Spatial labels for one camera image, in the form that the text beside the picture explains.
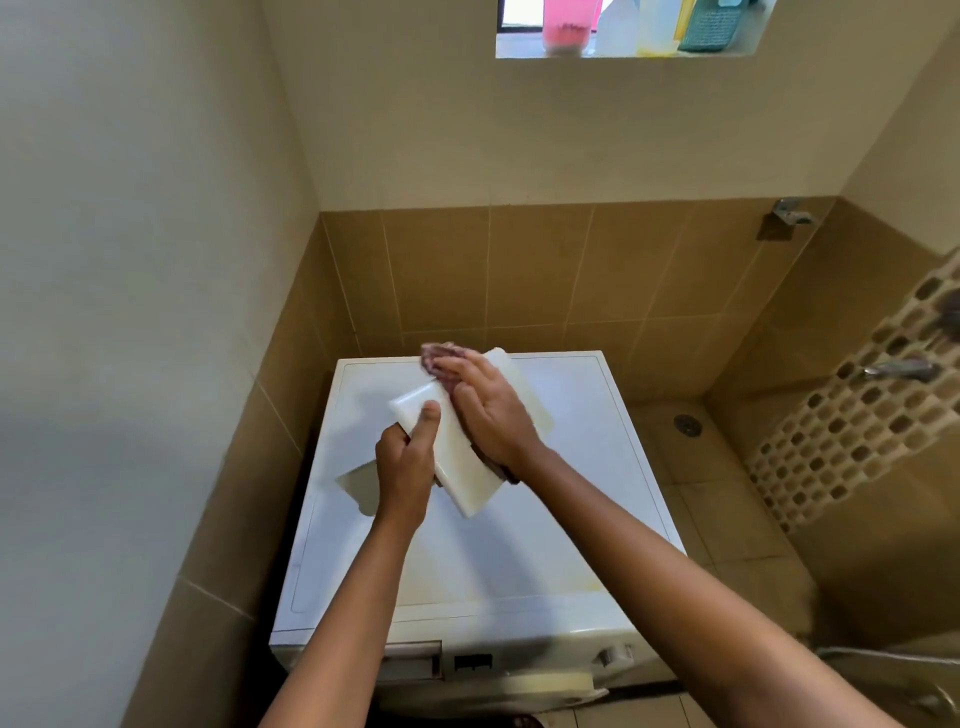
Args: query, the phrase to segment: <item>white bottle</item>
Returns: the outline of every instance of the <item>white bottle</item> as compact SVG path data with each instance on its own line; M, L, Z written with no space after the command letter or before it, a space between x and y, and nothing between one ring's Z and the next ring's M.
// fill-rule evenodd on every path
M640 34L641 0L613 0L597 23L596 56L624 58L636 55Z
M684 0L640 0L636 54L670 56L677 52L681 39L677 23Z

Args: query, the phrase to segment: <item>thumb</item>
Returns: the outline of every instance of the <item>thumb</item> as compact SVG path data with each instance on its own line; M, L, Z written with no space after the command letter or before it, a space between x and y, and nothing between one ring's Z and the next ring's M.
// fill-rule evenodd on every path
M440 429L440 405L438 402L428 400L423 403L417 424L410 433L410 444L423 449L432 448L433 441L437 439L438 429Z

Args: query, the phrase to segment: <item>hand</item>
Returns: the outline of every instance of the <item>hand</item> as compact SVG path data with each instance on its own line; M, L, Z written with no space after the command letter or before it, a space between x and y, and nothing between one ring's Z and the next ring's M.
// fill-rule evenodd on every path
M434 363L462 380L453 390L453 403L476 446L523 477L523 464L543 443L510 382L479 352L467 351L466 359L442 356Z
M426 516L433 485L433 442L440 427L440 405L423 404L409 439L400 425L383 430L376 444L380 504L375 521L394 523L413 537Z

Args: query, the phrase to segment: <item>tiled wall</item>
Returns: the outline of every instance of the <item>tiled wall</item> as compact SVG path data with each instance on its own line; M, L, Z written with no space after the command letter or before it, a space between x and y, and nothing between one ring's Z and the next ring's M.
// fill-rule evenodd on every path
M318 400L356 339L314 230L157 629L124 725L255 725L282 673L267 650L274 560ZM281 570L285 558L280 557Z
M773 199L325 212L359 347L600 349L624 398L701 395L812 234ZM825 215L831 198L807 207Z
M939 257L841 199L708 394L749 457L856 352ZM960 429L801 525L790 539L866 643L960 626Z

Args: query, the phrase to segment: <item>forearm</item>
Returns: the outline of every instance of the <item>forearm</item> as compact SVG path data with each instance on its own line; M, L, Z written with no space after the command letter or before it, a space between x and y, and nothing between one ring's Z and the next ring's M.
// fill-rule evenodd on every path
M878 718L877 725L886 724L886 716L832 670L560 455L538 450L517 475L564 528L637 630L715 716L737 725L764 725L786 710L778 716L781 725L853 725L846 722L848 711L854 717L866 711ZM843 699L823 699L838 694Z
M412 536L401 525L374 519L262 726L359 728L364 724Z

